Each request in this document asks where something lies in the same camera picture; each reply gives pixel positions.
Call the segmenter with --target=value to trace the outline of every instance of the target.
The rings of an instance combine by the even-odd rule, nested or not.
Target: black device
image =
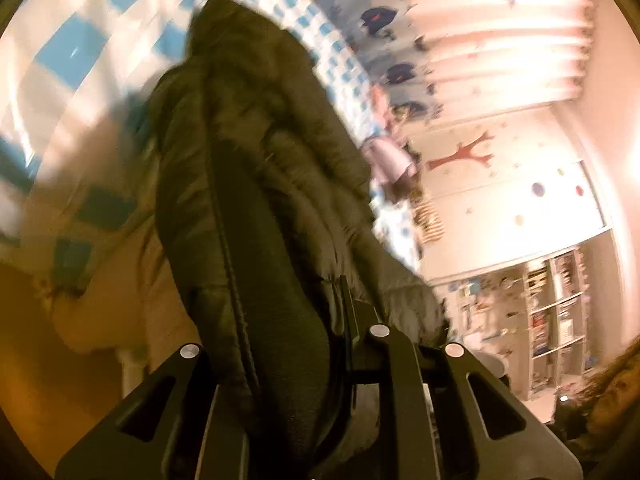
[[[380,386],[381,478],[582,479],[569,450],[462,345],[415,346],[380,324],[372,306],[352,301],[342,280],[348,385]],[[63,457],[55,478],[240,480],[251,478],[250,459],[207,353],[188,344]]]

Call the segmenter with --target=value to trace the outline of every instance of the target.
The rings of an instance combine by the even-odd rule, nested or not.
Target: polka dot sticker
[[[533,191],[533,194],[538,198],[545,195],[545,187],[539,182],[536,182],[533,186],[531,186],[531,190]]]

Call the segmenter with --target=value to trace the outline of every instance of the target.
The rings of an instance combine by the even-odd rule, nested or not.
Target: bed
[[[0,38],[0,260],[83,288],[152,214],[145,99],[206,0],[23,0]],[[238,0],[291,31],[356,145],[383,134],[369,77],[313,0]],[[413,270],[411,217],[373,182],[375,229]]]

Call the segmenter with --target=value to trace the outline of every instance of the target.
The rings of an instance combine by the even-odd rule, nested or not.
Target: white curtain
[[[430,124],[580,95],[593,36],[592,0],[403,2],[428,46],[419,84],[433,84],[441,105]]]

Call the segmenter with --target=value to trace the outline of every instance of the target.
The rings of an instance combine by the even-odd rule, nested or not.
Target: brown tree decal
[[[437,167],[442,166],[443,164],[447,164],[448,162],[453,162],[455,160],[474,160],[480,164],[482,164],[486,168],[490,168],[489,160],[494,158],[493,153],[489,153],[488,155],[474,155],[471,153],[471,150],[476,147],[481,142],[485,142],[486,140],[491,140],[494,137],[489,135],[489,131],[486,131],[480,137],[478,137],[473,142],[470,142],[466,146],[462,145],[462,142],[458,144],[458,149],[453,155],[445,156],[444,158],[437,158],[435,160],[430,160],[427,162],[427,166],[429,170],[435,170]]]

